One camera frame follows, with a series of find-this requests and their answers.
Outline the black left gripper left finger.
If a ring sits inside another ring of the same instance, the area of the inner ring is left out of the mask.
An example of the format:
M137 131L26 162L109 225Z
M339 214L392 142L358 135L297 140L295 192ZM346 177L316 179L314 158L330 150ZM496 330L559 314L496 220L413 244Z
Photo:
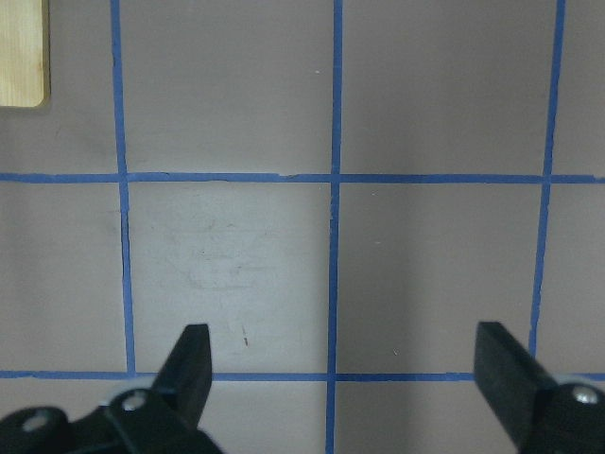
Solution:
M1 420L3 453L220 453L198 424L212 386L209 327L187 325L148 387L118 393L71 421L57 407Z

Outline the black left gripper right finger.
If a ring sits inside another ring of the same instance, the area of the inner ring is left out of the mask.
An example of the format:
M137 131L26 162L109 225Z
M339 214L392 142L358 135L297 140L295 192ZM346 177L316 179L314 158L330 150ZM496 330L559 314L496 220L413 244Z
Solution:
M604 451L604 390L550 374L502 323L477 324L474 379L519 453Z

